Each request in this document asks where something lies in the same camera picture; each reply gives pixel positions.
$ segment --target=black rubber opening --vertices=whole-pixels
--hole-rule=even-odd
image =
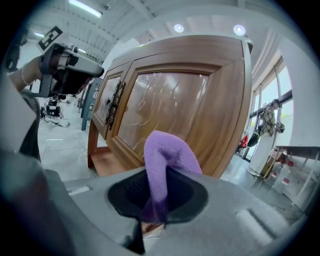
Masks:
[[[188,222],[208,203],[207,190],[198,182],[167,167],[168,214],[166,223]],[[146,170],[114,184],[107,193],[108,200],[120,215],[142,222],[142,210],[150,198]]]

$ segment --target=bracelet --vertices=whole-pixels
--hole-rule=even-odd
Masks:
[[[25,66],[26,66],[26,64],[24,64],[24,65],[22,66],[22,68],[21,68],[21,79],[22,79],[24,85],[27,86],[27,85],[29,85],[29,83],[26,82],[26,79],[25,79],[25,77],[24,77],[24,67],[25,67]]]

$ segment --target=ornate metal handle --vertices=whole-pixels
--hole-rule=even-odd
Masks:
[[[109,118],[110,118],[110,114],[111,114],[111,110],[114,107],[114,101],[116,99],[116,95],[118,95],[118,90],[119,90],[120,85],[121,85],[121,81],[119,80],[119,82],[117,83],[117,85],[115,87],[115,90],[113,92],[111,100],[108,98],[106,100],[106,102],[105,102],[107,105],[110,104],[108,112],[106,113],[106,117],[105,117],[105,124],[106,125],[108,124],[108,121],[109,121]]]
[[[122,94],[124,93],[125,86],[126,86],[126,82],[123,82],[121,84],[121,87],[119,88],[119,91],[118,91],[118,94],[116,96],[115,102],[113,103],[114,106],[113,106],[113,109],[112,109],[112,112],[111,112],[111,116],[110,116],[109,130],[112,129],[112,125],[115,122],[115,116],[116,116],[116,112],[117,112],[117,109],[118,109],[119,101],[121,99]]]

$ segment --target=red object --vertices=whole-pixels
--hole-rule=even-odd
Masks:
[[[248,140],[248,135],[244,136],[241,140],[240,146],[245,149],[248,146]]]

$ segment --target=plastic bottle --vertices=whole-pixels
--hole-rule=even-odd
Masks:
[[[283,160],[281,160],[280,162],[275,162],[274,163],[270,175],[265,180],[265,182],[267,184],[272,186],[276,182],[277,178],[279,177],[279,173],[280,173],[280,171],[281,171],[281,169],[283,167],[283,164],[284,164]]]
[[[286,190],[287,185],[290,183],[290,180],[289,180],[290,173],[291,173],[290,167],[288,166],[288,164],[284,164],[278,175],[278,178],[272,185],[272,188],[275,191],[277,191],[279,194],[282,194]]]

